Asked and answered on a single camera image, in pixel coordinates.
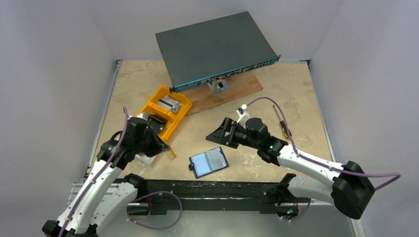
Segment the gold printed credit card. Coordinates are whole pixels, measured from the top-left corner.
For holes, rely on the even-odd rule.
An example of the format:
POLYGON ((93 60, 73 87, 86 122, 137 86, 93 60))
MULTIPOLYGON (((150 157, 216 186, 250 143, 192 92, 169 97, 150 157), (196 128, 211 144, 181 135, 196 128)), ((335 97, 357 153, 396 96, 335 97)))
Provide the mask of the gold printed credit card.
POLYGON ((169 150, 166 151, 166 155, 170 160, 174 160, 175 158, 177 158, 177 155, 172 148, 169 148, 169 150))

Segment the navy blue card holder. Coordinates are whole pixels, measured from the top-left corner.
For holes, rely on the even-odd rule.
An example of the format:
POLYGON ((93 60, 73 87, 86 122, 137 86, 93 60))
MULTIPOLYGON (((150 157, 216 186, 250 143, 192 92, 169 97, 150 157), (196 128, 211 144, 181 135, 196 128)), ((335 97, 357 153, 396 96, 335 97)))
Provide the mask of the navy blue card holder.
POLYGON ((229 163, 221 147, 189 157, 189 170, 199 179, 229 167, 229 163))

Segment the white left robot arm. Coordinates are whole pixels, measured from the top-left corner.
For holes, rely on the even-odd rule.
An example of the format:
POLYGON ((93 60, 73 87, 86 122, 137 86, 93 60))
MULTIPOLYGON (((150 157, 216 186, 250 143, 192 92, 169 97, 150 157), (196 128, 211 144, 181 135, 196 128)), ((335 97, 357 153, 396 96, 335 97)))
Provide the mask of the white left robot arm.
POLYGON ((168 151, 169 145, 150 127, 148 115, 126 117, 124 128, 103 143, 83 186, 65 211, 42 227, 47 237, 96 237, 129 202, 141 202, 147 188, 138 175, 129 174, 117 189, 108 189, 136 155, 152 158, 168 151))

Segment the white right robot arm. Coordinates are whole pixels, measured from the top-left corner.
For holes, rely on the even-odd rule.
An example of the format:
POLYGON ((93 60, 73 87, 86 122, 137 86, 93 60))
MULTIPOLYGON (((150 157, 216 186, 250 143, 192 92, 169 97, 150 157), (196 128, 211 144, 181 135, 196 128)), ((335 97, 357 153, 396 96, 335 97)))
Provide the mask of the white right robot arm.
POLYGON ((309 179, 288 173, 277 185, 279 201, 296 198, 315 199, 330 203, 343 215, 360 219, 375 188, 359 164, 332 162, 294 150, 285 140, 270 134, 260 118, 251 118, 242 126, 231 118, 206 136, 206 140, 233 149, 239 145, 256 149, 266 163, 301 172, 309 179))

